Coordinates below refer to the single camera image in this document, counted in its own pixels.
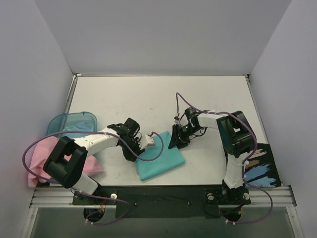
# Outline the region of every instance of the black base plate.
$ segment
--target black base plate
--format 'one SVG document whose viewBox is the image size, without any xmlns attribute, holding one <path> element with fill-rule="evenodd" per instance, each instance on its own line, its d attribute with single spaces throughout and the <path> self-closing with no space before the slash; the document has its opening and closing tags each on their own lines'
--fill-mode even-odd
<svg viewBox="0 0 317 238">
<path fill-rule="evenodd" d="M 185 185 L 185 186 L 100 186 L 94 195 L 110 197 L 116 193 L 117 198 L 129 202 L 132 207 L 125 218 L 186 218 L 219 216 L 218 205 L 245 205 L 251 201 L 243 199 L 243 193 L 248 193 L 244 187 L 239 190 L 227 190 L 223 185 Z M 212 193 L 213 200 L 207 200 L 207 194 Z M 75 193 L 73 205 L 99 205 L 101 199 L 93 199 Z M 116 202 L 107 201 L 106 205 Z M 128 206 L 117 203 L 116 217 L 123 214 Z"/>
</svg>

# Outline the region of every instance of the white knob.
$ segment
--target white knob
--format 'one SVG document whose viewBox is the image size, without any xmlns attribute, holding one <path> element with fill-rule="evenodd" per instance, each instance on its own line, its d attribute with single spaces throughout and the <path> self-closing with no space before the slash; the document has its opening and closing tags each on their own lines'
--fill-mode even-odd
<svg viewBox="0 0 317 238">
<path fill-rule="evenodd" d="M 111 194 L 110 198 L 117 199 L 117 194 L 115 193 Z"/>
<path fill-rule="evenodd" d="M 250 199 L 250 195 L 247 192 L 243 193 L 243 196 L 244 196 L 244 199 L 246 200 Z"/>
</svg>

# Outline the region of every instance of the fabric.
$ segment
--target fabric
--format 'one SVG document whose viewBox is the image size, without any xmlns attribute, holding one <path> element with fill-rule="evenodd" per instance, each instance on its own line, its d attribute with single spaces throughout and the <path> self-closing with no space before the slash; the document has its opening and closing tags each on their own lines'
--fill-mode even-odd
<svg viewBox="0 0 317 238">
<path fill-rule="evenodd" d="M 162 175 L 165 172 L 175 169 L 185 163 L 185 159 L 177 147 L 170 150 L 168 149 L 168 145 L 171 140 L 171 135 L 168 131 L 161 133 L 160 136 L 164 142 L 164 150 L 161 156 L 156 160 L 149 162 L 139 159 L 136 160 L 136 171 L 142 181 Z M 157 136 L 154 136 L 154 140 L 156 145 L 153 147 L 147 147 L 145 152 L 140 155 L 142 158 L 151 159 L 159 154 L 162 146 L 161 141 Z"/>
<path fill-rule="evenodd" d="M 30 169 L 33 172 L 45 178 L 48 178 L 48 179 L 51 178 L 51 176 L 49 176 L 47 173 L 44 172 L 43 166 L 44 166 L 44 163 L 46 162 L 46 159 L 51 154 L 53 148 L 56 146 L 58 140 L 59 140 L 58 138 L 51 136 L 37 143 L 33 152 L 33 156 L 31 159 L 31 166 L 30 166 Z M 89 156 L 86 159 L 84 169 L 83 169 L 84 174 L 91 176 L 103 171 L 104 169 L 99 165 L 98 160 L 94 156 Z M 35 187 L 38 181 L 39 179 L 36 176 L 29 174 L 29 177 L 28 177 L 29 187 Z"/>
<path fill-rule="evenodd" d="M 94 125 L 87 125 L 85 122 L 80 122 L 76 125 L 70 125 L 68 127 L 66 127 L 63 131 L 72 131 L 72 130 L 79 130 L 79 131 L 94 131 Z M 71 139 L 75 139 L 75 138 L 79 138 L 79 137 L 84 137 L 87 134 L 75 134 L 75 133 L 67 133 L 65 134 L 66 136 L 68 136 Z"/>
<path fill-rule="evenodd" d="M 258 149 L 249 162 L 245 170 L 247 182 L 259 187 L 281 186 L 281 179 L 269 144 L 258 144 Z"/>
</svg>

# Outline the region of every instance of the white table surface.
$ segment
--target white table surface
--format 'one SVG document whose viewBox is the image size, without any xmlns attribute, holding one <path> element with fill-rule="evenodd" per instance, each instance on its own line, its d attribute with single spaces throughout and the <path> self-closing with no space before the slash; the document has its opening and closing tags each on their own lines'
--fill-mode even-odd
<svg viewBox="0 0 317 238">
<path fill-rule="evenodd" d="M 176 113 L 175 93 L 199 109 L 242 111 L 258 143 L 265 143 L 252 97 L 243 76 L 203 77 L 79 77 L 70 113 L 88 111 L 98 119 L 98 129 L 136 120 L 142 133 L 169 131 Z M 180 113 L 188 107 L 181 99 Z M 170 172 L 141 182 L 135 163 L 125 160 L 121 147 L 108 148 L 96 157 L 105 172 L 93 176 L 101 185 L 198 185 L 221 184 L 226 160 L 219 132 L 208 129 L 180 150 L 186 163 Z"/>
</svg>

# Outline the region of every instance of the teal towel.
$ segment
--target teal towel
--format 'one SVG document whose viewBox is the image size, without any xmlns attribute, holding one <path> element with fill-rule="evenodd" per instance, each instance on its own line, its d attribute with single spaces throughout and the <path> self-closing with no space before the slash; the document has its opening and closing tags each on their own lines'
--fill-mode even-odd
<svg viewBox="0 0 317 238">
<path fill-rule="evenodd" d="M 142 161 L 136 160 L 136 171 L 139 174 L 140 180 L 145 181 L 147 179 L 151 179 L 158 175 L 164 174 L 167 171 L 175 169 L 185 163 L 185 159 L 182 154 L 179 152 L 177 147 L 172 149 L 168 149 L 168 145 L 171 139 L 171 135 L 168 131 L 160 134 L 164 142 L 164 150 L 160 157 L 153 161 Z M 145 152 L 143 152 L 140 156 L 144 159 L 154 158 L 159 154 L 162 143 L 157 136 L 153 137 L 156 145 L 153 147 L 147 147 Z"/>
</svg>

